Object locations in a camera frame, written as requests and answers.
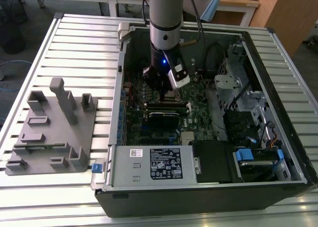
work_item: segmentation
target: power supply label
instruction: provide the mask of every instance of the power supply label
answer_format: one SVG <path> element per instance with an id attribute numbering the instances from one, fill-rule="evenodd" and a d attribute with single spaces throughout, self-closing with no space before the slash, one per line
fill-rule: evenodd
<path id="1" fill-rule="evenodd" d="M 182 179 L 180 149 L 150 149 L 152 180 Z"/>

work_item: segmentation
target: blue latch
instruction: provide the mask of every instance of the blue latch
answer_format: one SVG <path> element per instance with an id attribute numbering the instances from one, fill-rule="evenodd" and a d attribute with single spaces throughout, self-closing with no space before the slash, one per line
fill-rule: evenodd
<path id="1" fill-rule="evenodd" d="M 284 159 L 284 154 L 283 154 L 283 151 L 281 151 L 280 149 L 277 150 L 277 154 L 278 154 L 278 157 L 280 160 Z"/>
<path id="2" fill-rule="evenodd" d="M 103 173 L 103 164 L 94 163 L 91 166 L 92 173 Z"/>
<path id="3" fill-rule="evenodd" d="M 239 149 L 235 152 L 238 161 L 252 161 L 254 160 L 251 149 Z"/>

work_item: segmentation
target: warning label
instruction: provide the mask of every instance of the warning label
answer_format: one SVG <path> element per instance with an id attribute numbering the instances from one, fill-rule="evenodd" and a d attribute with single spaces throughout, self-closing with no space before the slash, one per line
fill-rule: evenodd
<path id="1" fill-rule="evenodd" d="M 150 149 L 150 177 L 152 180 L 183 178 L 180 149 Z"/>
<path id="2" fill-rule="evenodd" d="M 130 149 L 130 157 L 142 157 L 143 150 L 142 149 Z"/>

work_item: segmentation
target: motherboard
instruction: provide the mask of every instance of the motherboard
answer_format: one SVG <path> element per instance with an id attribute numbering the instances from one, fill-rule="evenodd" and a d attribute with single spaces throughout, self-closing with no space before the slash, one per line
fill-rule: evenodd
<path id="1" fill-rule="evenodd" d="M 214 139 L 205 98 L 206 84 L 191 82 L 168 91 L 164 100 L 150 89 L 142 74 L 126 74 L 126 145 L 188 145 L 190 141 Z"/>

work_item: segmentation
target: metal bracket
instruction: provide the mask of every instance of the metal bracket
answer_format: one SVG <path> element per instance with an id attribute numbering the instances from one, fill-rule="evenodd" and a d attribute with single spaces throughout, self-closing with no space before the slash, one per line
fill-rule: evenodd
<path id="1" fill-rule="evenodd" d="M 129 37 L 129 33 L 130 33 L 130 23 L 121 22 L 118 25 L 118 30 L 117 30 L 118 42 L 125 41 Z"/>
<path id="2" fill-rule="evenodd" d="M 217 87 L 221 89 L 235 89 L 239 87 L 232 76 L 217 75 L 214 80 Z"/>
<path id="3" fill-rule="evenodd" d="M 200 160 L 199 160 L 199 158 L 195 157 L 195 158 L 193 159 L 193 163 L 194 163 L 195 174 L 200 175 L 200 174 L 201 174 L 201 167 L 200 167 Z"/>
<path id="4" fill-rule="evenodd" d="M 238 178 L 242 178 L 242 174 L 241 174 L 240 169 L 239 169 L 239 162 L 238 162 L 238 159 L 237 159 L 235 152 L 233 153 L 233 159 L 234 159 L 234 163 L 235 163 L 235 168 L 236 168 L 237 173 L 238 173 Z"/>
<path id="5" fill-rule="evenodd" d="M 255 106 L 255 100 L 261 100 L 264 93 L 261 91 L 247 91 L 242 96 L 242 104 L 245 109 L 252 109 Z"/>

